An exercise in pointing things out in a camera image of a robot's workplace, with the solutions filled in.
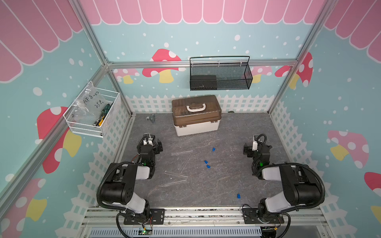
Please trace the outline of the small green circuit board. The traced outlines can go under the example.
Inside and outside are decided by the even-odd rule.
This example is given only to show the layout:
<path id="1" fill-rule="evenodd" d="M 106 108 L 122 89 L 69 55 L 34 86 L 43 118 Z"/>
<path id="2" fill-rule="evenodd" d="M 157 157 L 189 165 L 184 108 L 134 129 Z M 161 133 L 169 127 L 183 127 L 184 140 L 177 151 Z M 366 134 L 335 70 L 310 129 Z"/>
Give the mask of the small green circuit board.
<path id="1" fill-rule="evenodd" d="M 152 229 L 149 228 L 139 228 L 139 236 L 151 236 L 153 233 Z"/>

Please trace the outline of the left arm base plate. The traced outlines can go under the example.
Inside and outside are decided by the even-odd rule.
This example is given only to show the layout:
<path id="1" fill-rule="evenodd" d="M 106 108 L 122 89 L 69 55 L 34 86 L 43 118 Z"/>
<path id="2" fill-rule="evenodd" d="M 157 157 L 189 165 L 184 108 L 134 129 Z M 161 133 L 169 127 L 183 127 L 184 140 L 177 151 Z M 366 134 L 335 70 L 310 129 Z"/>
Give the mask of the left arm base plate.
<path id="1" fill-rule="evenodd" d="M 124 225 L 163 225 L 165 209 L 150 209 L 150 212 L 143 212 L 135 216 L 128 214 L 124 217 Z"/>

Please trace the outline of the green yellow tool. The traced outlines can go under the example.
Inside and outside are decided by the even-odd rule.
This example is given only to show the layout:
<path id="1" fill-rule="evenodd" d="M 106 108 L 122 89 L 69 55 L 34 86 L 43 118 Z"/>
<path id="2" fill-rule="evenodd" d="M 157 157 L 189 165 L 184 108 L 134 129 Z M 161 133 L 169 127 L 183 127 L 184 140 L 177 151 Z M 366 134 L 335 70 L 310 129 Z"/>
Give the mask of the green yellow tool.
<path id="1" fill-rule="evenodd" d="M 107 114 L 109 113 L 110 109 L 111 109 L 111 106 L 110 104 L 107 104 L 101 111 L 101 114 L 100 114 L 100 117 L 98 118 L 98 120 L 96 120 L 93 124 L 93 126 L 95 127 L 100 127 L 102 126 Z"/>

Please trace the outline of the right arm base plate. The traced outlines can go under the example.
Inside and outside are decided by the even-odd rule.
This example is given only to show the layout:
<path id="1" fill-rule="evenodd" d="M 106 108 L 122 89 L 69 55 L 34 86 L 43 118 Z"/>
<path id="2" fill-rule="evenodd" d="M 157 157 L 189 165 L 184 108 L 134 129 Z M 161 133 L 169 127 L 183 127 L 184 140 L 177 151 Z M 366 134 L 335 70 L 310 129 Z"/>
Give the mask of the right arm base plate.
<path id="1" fill-rule="evenodd" d="M 284 219 L 281 214 L 265 212 L 261 215 L 257 208 L 244 207 L 242 208 L 242 214 L 245 224 L 284 224 Z"/>

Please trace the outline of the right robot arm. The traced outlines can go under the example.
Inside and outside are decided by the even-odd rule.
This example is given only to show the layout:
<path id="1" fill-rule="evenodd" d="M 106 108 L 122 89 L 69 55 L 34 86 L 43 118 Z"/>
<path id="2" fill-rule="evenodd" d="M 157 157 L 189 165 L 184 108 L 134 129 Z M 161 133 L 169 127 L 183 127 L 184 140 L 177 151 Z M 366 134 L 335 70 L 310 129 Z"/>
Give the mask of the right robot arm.
<path id="1" fill-rule="evenodd" d="M 245 216 L 267 224 L 282 221 L 284 213 L 300 209 L 315 208 L 325 199 L 325 186 L 320 176 L 309 166 L 300 163 L 270 163 L 272 146 L 244 145 L 243 154 L 253 159 L 252 175 L 259 180 L 279 181 L 282 191 L 272 197 L 263 198 L 256 209 Z"/>

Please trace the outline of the black box in basket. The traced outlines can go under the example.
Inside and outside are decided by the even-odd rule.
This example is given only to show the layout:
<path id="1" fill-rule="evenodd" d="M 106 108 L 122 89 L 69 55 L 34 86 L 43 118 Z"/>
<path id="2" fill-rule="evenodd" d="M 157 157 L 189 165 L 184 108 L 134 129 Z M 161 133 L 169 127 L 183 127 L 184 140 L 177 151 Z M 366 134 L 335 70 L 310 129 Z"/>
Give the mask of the black box in basket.
<path id="1" fill-rule="evenodd" d="M 190 77 L 190 90 L 217 90 L 216 75 L 193 75 Z"/>

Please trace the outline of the clear plastic zip bag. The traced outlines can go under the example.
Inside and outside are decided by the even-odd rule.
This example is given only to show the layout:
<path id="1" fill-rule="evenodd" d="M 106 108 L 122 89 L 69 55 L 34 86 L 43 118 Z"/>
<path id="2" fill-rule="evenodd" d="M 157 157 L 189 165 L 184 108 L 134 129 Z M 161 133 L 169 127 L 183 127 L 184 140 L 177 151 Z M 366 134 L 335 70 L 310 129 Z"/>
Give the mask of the clear plastic zip bag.
<path id="1" fill-rule="evenodd" d="M 77 122 L 87 118 L 98 120 L 102 109 L 107 104 L 107 100 L 101 95 L 98 88 L 89 83 L 75 99 L 70 117 Z"/>

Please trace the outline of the clear test tube lowest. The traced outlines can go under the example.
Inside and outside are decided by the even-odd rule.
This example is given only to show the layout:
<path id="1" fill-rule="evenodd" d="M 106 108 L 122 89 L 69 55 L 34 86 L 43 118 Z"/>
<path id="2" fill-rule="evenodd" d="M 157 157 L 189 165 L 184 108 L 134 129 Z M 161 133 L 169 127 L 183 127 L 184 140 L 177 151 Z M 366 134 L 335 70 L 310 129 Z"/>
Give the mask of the clear test tube lowest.
<path id="1" fill-rule="evenodd" d="M 174 184 L 178 184 L 178 183 L 183 183 L 186 181 L 187 181 L 186 179 L 182 179 L 182 180 L 177 180 L 177 181 L 165 182 L 165 183 L 161 184 L 161 187 L 166 187 L 166 186 L 170 186 L 170 185 L 174 185 Z"/>

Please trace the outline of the brown lid storage box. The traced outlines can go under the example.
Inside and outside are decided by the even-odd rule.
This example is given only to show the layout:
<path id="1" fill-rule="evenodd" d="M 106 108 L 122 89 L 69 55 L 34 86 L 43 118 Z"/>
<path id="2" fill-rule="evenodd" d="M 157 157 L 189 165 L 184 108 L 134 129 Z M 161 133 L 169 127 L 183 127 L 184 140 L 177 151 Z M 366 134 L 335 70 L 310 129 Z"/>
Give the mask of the brown lid storage box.
<path id="1" fill-rule="evenodd" d="M 172 116 L 177 136 L 187 136 L 218 130 L 222 110 L 216 96 L 197 96 L 173 100 Z"/>

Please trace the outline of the small grey metal clamp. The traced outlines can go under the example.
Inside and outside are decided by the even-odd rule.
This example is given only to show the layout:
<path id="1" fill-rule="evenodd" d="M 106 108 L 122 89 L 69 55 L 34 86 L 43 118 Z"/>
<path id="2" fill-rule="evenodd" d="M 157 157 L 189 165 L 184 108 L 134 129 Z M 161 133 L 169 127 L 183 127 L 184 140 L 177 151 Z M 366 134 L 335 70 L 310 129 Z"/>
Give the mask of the small grey metal clamp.
<path id="1" fill-rule="evenodd" d="M 152 114 L 152 115 L 150 115 L 150 116 L 147 116 L 147 117 L 146 117 L 146 120 L 149 121 L 149 122 L 154 123 L 154 122 L 155 122 L 155 114 Z"/>

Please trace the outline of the clear test tube diagonal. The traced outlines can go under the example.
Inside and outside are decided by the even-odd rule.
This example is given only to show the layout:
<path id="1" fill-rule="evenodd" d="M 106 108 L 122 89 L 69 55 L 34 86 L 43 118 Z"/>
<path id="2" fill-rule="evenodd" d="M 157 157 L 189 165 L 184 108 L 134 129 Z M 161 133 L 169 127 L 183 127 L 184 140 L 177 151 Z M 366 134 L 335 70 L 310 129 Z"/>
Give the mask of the clear test tube diagonal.
<path id="1" fill-rule="evenodd" d="M 183 171 L 184 171 L 184 169 L 185 169 L 187 163 L 188 163 L 189 160 L 190 160 L 191 153 L 192 153 L 192 151 L 189 151 L 189 152 L 185 153 L 185 155 L 186 155 L 186 159 L 185 159 L 185 161 L 183 162 L 183 164 L 182 164 L 182 166 L 181 166 L 181 168 L 180 168 L 180 173 L 181 173 L 181 174 L 183 173 Z"/>

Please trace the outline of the clear test tube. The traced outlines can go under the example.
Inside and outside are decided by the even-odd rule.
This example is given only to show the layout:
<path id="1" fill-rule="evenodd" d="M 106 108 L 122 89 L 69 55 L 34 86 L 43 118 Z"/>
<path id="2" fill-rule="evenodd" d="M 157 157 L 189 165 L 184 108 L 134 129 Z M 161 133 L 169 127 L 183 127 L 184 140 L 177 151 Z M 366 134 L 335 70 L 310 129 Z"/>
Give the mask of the clear test tube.
<path id="1" fill-rule="evenodd" d="M 175 153 L 171 153 L 171 156 L 179 156 L 179 155 L 183 155 L 183 154 L 188 154 L 188 153 L 192 153 L 193 151 L 190 150 L 190 151 L 182 151 L 182 152 L 175 152 Z"/>
<path id="2" fill-rule="evenodd" d="M 188 178 L 188 176 L 186 176 L 186 175 L 178 174 L 178 173 L 173 173 L 173 172 L 169 172 L 169 171 L 165 171 L 164 174 L 171 175 L 171 176 L 176 176 L 176 177 Z"/>

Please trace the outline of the black mesh wall basket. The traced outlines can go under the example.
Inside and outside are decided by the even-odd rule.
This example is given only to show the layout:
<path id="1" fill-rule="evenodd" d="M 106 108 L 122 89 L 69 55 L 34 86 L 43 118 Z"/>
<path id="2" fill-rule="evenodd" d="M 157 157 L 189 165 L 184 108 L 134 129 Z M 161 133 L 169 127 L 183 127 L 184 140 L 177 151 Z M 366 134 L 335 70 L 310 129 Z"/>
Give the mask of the black mesh wall basket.
<path id="1" fill-rule="evenodd" d="M 216 75 L 217 90 L 249 90 L 253 82 L 249 56 L 191 57 L 193 75 Z"/>

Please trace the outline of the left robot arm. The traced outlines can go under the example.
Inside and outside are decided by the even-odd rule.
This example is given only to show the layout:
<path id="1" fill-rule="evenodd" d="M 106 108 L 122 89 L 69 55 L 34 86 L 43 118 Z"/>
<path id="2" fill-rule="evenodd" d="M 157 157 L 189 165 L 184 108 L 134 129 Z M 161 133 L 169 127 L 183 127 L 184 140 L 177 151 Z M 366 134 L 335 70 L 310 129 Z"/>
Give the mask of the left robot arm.
<path id="1" fill-rule="evenodd" d="M 151 219 L 149 202 L 135 192 L 137 180 L 151 179 L 155 173 L 155 156 L 163 151 L 162 143 L 149 133 L 137 145 L 137 159 L 112 163 L 96 192 L 97 204 L 106 209 L 119 210 L 145 224 Z"/>

